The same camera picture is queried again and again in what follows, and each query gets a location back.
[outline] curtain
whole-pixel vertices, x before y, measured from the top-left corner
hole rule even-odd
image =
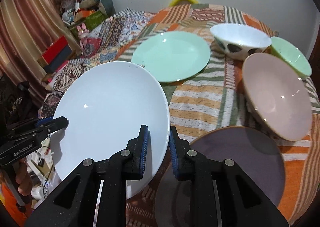
[[[0,2],[0,69],[14,84],[28,80],[35,104],[45,95],[45,71],[37,59],[64,35],[71,49],[79,44],[61,20],[56,0],[2,0]]]

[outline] pile of items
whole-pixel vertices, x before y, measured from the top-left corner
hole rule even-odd
[[[61,0],[60,10],[63,22],[79,41],[80,31],[92,31],[107,17],[115,14],[112,0]]]

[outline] bed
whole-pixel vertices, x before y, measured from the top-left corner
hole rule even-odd
[[[162,84],[171,116],[180,138],[193,142],[197,137],[220,127],[242,125],[265,129],[252,118],[245,104],[242,85],[242,61],[225,57],[210,34],[218,23],[242,23],[273,36],[273,31],[258,19],[229,6],[194,4],[169,7],[158,14],[131,9],[106,19],[93,30],[81,58],[70,60],[54,76],[52,93],[47,94],[40,117],[49,117],[68,87],[90,68],[113,60],[131,61],[135,49],[149,37],[166,31],[186,31],[202,37],[212,50],[208,65],[184,81]],[[312,105],[312,128],[298,142],[273,137],[284,159],[286,184],[278,209],[292,225],[311,204],[320,181],[320,102],[310,78],[303,80]],[[156,196],[161,179],[170,164],[166,154],[163,163],[146,188],[127,200],[127,226],[158,226]]]

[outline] white plate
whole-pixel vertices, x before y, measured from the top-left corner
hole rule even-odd
[[[69,125],[51,136],[51,150],[61,180],[86,158],[97,162],[125,149],[142,124],[151,137],[145,173],[140,181],[127,181],[126,197],[158,171],[168,146],[169,107],[158,81],[141,66],[114,61],[90,69],[63,95],[54,118],[60,116]]]

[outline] dark purple plate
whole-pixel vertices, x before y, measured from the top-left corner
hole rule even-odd
[[[258,130],[230,126],[213,130],[191,148],[217,161],[233,159],[279,205],[284,190],[284,162],[276,143]],[[188,227],[190,183],[178,182],[170,166],[161,179],[155,201],[158,227]]]

